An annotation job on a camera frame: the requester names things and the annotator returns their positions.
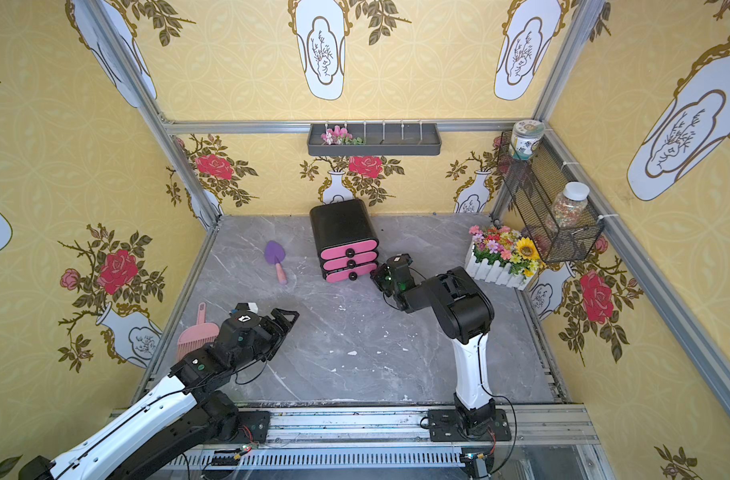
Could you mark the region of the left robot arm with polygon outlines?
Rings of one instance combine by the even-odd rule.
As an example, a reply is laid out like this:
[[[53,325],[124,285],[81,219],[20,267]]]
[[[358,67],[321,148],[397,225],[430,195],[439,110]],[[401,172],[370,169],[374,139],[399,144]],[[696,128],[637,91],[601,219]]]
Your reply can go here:
[[[30,460],[19,478],[146,479],[197,445],[244,433],[238,407],[221,389],[268,363],[298,318],[293,310],[260,316],[237,305],[215,340],[187,353],[143,398],[71,450]]]

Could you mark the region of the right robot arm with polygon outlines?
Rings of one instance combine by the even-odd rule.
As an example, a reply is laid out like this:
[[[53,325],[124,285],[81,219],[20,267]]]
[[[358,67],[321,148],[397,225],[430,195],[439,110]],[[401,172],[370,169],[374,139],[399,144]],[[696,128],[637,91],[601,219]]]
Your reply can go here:
[[[455,267],[417,283],[411,264],[408,254],[393,256],[377,266],[370,278],[383,298],[394,300],[397,310],[433,312],[453,346],[457,422],[464,434],[472,435],[487,427],[496,413],[484,366],[494,307],[464,268]]]

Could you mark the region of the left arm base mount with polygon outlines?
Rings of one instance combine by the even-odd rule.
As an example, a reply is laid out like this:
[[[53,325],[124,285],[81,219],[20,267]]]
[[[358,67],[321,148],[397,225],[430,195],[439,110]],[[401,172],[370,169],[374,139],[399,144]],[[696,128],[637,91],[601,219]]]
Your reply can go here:
[[[212,444],[263,444],[266,442],[271,413],[266,410],[240,411],[216,430]]]

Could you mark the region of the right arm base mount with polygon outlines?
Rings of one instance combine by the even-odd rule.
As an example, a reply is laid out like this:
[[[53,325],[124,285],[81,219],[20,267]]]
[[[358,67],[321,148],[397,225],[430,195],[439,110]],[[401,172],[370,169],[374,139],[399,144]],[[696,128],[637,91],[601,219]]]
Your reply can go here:
[[[428,430],[433,443],[452,442],[507,442],[513,439],[512,424],[501,408],[493,416],[463,419],[454,409],[429,410],[421,425]]]

